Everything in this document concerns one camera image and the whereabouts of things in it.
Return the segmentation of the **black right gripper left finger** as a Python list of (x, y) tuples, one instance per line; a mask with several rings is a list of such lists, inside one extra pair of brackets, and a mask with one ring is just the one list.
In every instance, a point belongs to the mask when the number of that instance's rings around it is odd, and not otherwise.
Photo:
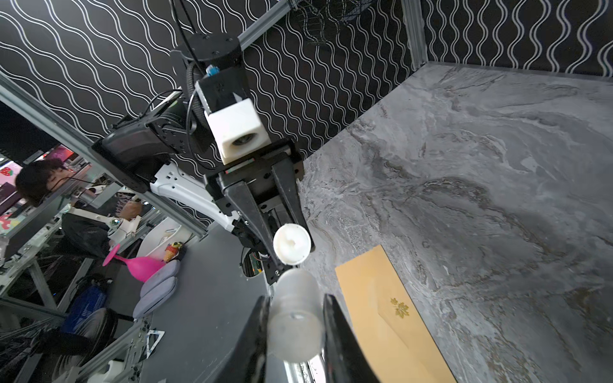
[(215, 382), (265, 382), (270, 298), (260, 296)]

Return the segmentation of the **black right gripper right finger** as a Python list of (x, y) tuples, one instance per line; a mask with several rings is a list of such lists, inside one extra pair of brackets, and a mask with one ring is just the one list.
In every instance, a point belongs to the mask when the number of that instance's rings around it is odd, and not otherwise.
[(324, 367), (327, 382), (379, 382), (370, 368), (337, 299), (323, 298)]

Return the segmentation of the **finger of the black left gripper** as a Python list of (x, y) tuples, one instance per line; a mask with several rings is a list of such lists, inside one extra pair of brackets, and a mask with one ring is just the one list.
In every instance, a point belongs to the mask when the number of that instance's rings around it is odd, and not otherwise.
[(273, 248), (271, 221), (261, 207), (277, 196), (274, 180), (222, 179), (221, 191), (228, 208), (239, 213), (238, 227), (232, 233), (245, 247), (266, 255), (270, 261), (278, 261)]
[(283, 201), (287, 215), (291, 219), (291, 223), (298, 224), (306, 229), (307, 234), (310, 235), (307, 221), (303, 215), (295, 180), (295, 168), (291, 159), (286, 157), (274, 164), (272, 166), (272, 175), (275, 178), (277, 191)]

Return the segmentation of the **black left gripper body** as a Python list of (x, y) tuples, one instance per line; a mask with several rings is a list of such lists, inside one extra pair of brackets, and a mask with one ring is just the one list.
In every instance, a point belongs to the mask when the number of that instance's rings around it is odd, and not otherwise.
[[(289, 157), (294, 164), (295, 180), (302, 178), (304, 174), (303, 158), (295, 148), (295, 143), (290, 139), (278, 140), (231, 164), (207, 173), (205, 190), (211, 196), (212, 208), (205, 215), (211, 219), (221, 220), (223, 218), (232, 219), (236, 213), (237, 219), (239, 219), (239, 213), (231, 211), (226, 204), (221, 191), (221, 180), (273, 179), (275, 181), (272, 175), (272, 166), (286, 157)], [(277, 191), (277, 196), (270, 199), (267, 204), (262, 204), (261, 207), (265, 209), (264, 212), (267, 214), (278, 205), (284, 207)]]

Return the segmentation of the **brown paper envelope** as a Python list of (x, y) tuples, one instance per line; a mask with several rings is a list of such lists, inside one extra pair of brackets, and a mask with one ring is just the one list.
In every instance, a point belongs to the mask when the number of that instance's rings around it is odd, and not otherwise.
[(379, 381), (456, 381), (382, 246), (335, 272), (354, 334)]

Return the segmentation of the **white glue stick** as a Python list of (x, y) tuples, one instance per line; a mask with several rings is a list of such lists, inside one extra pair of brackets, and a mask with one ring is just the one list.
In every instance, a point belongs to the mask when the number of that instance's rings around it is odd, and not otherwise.
[(286, 223), (274, 235), (273, 248), (278, 260), (289, 266), (303, 263), (311, 253), (311, 236), (307, 229)]

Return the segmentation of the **translucent glue stick cap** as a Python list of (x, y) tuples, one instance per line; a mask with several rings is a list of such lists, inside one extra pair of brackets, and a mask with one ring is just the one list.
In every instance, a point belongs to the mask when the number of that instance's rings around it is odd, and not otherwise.
[(268, 318), (268, 349), (284, 362), (307, 362), (323, 348), (322, 293), (312, 274), (285, 272), (275, 288)]

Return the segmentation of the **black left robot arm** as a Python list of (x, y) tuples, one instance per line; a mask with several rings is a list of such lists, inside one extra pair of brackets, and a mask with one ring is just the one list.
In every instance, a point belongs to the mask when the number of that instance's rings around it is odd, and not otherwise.
[(269, 284), (313, 252), (297, 183), (303, 158), (272, 141), (250, 96), (236, 36), (195, 34), (171, 53), (183, 81), (91, 148), (124, 186), (172, 199), (236, 236)]

